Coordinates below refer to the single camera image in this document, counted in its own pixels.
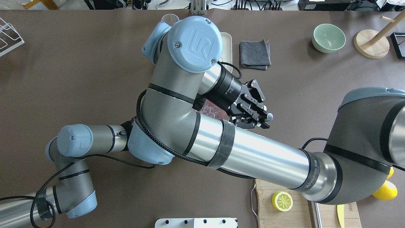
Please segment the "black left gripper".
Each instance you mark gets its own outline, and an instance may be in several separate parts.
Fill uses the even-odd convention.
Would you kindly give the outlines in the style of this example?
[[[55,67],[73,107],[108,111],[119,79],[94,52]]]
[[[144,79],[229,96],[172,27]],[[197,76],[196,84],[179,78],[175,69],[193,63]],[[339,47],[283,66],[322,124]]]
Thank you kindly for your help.
[[[126,121],[120,125],[123,127],[123,130],[120,131],[120,136],[130,136],[133,129],[133,122],[134,121]]]

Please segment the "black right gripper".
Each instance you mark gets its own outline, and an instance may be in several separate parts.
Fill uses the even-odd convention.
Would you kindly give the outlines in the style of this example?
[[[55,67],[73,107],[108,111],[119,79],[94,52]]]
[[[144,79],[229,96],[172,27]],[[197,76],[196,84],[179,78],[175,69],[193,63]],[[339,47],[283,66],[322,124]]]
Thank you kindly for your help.
[[[269,129],[265,97],[256,79],[241,83],[223,66],[217,81],[207,91],[207,99],[233,117],[233,124],[242,129]]]

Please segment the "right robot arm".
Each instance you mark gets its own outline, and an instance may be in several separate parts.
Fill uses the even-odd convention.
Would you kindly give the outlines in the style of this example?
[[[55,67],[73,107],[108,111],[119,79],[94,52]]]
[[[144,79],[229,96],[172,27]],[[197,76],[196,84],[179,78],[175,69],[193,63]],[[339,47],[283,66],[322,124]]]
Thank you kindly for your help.
[[[404,91],[366,87],[350,91],[323,152],[307,152],[193,110],[197,95],[228,107],[241,84],[225,69],[215,79],[222,37],[217,26],[190,16],[159,22],[142,52],[156,66],[138,98],[128,149],[152,164],[174,156],[213,170],[231,170],[300,192],[329,205],[359,201],[376,192],[393,165],[404,166]]]

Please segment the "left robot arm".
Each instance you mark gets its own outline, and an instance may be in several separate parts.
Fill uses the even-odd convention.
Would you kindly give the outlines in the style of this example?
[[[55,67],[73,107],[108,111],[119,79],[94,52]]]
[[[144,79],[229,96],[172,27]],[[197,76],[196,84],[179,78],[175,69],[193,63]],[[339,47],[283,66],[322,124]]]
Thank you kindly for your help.
[[[74,219],[97,207],[97,196],[86,159],[128,150],[133,121],[121,125],[64,126],[45,147],[47,158],[55,164],[53,174],[35,193],[1,198],[1,227],[39,227],[65,214]]]

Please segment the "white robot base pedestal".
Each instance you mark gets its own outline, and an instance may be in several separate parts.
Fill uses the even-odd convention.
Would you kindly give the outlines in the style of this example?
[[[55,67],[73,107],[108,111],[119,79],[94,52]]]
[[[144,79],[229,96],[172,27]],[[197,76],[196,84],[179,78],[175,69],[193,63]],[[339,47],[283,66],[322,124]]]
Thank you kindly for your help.
[[[162,218],[155,228],[238,228],[237,218]]]

